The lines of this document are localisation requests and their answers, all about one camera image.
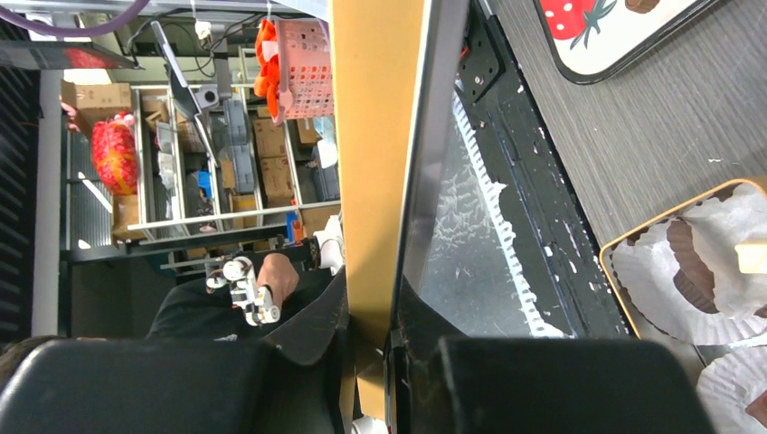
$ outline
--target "red bag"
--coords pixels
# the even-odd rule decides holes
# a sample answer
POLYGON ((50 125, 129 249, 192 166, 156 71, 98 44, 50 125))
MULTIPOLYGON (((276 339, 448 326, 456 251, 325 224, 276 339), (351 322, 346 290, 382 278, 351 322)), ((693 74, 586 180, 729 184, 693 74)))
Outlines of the red bag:
POLYGON ((138 164, 132 119, 120 114, 93 126, 90 159, 101 182, 116 196, 136 194, 138 164))

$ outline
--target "person's hair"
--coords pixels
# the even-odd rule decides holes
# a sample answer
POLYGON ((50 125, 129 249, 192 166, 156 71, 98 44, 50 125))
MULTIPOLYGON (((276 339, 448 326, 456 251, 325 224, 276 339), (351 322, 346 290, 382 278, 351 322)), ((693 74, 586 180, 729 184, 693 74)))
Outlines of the person's hair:
POLYGON ((57 339, 64 338, 56 335, 33 336, 6 345, 3 348, 2 355, 0 355, 0 392, 5 389, 5 386, 11 380, 11 377, 14 376, 26 356, 38 346, 57 339))

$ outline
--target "orange plush toy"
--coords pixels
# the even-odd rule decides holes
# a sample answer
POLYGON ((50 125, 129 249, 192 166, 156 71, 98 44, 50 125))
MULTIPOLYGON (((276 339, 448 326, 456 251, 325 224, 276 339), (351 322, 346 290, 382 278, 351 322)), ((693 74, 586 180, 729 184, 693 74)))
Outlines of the orange plush toy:
POLYGON ((274 23, 263 20, 256 36, 256 59, 261 66, 259 76, 253 83, 253 93, 266 98, 269 114, 276 118, 279 114, 279 56, 276 53, 277 29, 274 23), (269 47, 264 53, 264 45, 269 47))
POLYGON ((136 194, 138 165, 133 116, 120 113, 93 126, 90 159, 101 182, 116 196, 136 194))

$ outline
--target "black slatted panel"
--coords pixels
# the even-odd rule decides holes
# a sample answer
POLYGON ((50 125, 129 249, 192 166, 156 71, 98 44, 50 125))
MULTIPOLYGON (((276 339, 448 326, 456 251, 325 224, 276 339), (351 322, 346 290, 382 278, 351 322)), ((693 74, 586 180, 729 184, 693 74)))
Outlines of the black slatted panel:
MULTIPOLYGON (((28 40, 0 22, 0 39, 28 40)), ((0 344, 32 327, 40 72, 0 67, 0 344)))

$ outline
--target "white torn tape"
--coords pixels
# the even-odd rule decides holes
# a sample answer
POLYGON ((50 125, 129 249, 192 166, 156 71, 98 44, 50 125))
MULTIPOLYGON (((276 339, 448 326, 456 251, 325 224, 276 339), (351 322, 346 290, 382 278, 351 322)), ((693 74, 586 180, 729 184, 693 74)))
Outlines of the white torn tape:
POLYGON ((474 174, 479 180, 479 189, 482 191, 482 196, 485 199, 485 205, 488 207, 493 226, 496 228, 496 234, 506 257, 508 270, 514 280, 514 287, 519 295, 519 301, 522 303, 522 312, 525 314, 527 326, 530 327, 530 335, 532 337, 571 337, 555 326, 546 323, 535 307, 536 296, 530 290, 530 285, 522 273, 522 264, 519 263, 519 259, 514 251, 514 238, 516 234, 511 227, 511 223, 504 220, 500 204, 498 203, 498 197, 506 186, 492 182, 488 176, 488 170, 482 161, 482 155, 479 153, 477 140, 474 138, 474 129, 472 129, 466 110, 464 110, 463 104, 455 92, 453 92, 453 116, 455 116, 456 124, 463 138, 463 144, 466 146, 467 151, 469 151, 469 160, 474 168, 474 174))

